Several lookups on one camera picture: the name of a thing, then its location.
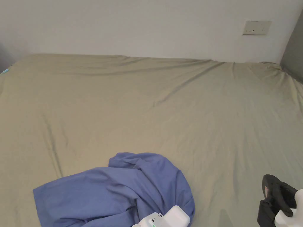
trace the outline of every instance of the fitted sheet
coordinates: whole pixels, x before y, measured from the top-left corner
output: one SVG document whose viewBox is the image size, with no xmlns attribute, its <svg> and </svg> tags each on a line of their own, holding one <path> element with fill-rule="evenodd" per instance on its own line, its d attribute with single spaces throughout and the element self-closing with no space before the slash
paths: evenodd
<svg viewBox="0 0 303 227">
<path fill-rule="evenodd" d="M 193 227 L 258 226 L 264 174 L 303 188 L 302 113 L 276 64 L 28 56 L 0 76 L 2 224 L 40 226 L 44 183 L 152 152 L 184 173 Z"/>
</svg>

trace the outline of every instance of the gray wall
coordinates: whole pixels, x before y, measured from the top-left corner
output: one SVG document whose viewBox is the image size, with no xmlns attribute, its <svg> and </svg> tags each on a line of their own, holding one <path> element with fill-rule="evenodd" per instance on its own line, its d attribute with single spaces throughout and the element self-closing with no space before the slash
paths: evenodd
<svg viewBox="0 0 303 227">
<path fill-rule="evenodd" d="M 303 11 L 281 60 L 282 68 L 303 82 Z"/>
<path fill-rule="evenodd" d="M 0 0 L 1 65 L 30 53 L 280 63 L 302 0 Z M 266 36 L 242 36 L 269 20 Z"/>
</svg>

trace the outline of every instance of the mattress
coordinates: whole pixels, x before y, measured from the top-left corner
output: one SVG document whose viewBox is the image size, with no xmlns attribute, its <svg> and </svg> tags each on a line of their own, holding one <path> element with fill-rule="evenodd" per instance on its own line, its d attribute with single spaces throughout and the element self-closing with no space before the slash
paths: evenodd
<svg viewBox="0 0 303 227">
<path fill-rule="evenodd" d="M 303 85 L 276 64 L 31 55 L 0 76 L 1 221 L 40 226 L 34 188 L 152 152 L 188 180 L 193 227 L 258 226 L 264 174 L 303 188 L 302 132 Z"/>
</svg>

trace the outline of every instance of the wall socket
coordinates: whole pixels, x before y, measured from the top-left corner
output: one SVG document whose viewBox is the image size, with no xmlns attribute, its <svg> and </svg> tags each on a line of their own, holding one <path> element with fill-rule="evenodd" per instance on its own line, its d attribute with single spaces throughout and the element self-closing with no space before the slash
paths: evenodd
<svg viewBox="0 0 303 227">
<path fill-rule="evenodd" d="M 246 21 L 243 35 L 266 35 L 271 21 Z"/>
</svg>

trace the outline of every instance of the blue fabric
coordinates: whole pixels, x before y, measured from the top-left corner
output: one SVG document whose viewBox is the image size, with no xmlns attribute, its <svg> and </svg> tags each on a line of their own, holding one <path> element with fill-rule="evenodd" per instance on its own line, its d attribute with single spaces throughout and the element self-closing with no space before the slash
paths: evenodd
<svg viewBox="0 0 303 227">
<path fill-rule="evenodd" d="M 152 153 L 118 153 L 108 167 L 44 184 L 34 189 L 34 197 L 42 227 L 129 227 L 174 205 L 191 220 L 195 214 L 182 172 Z"/>
</svg>

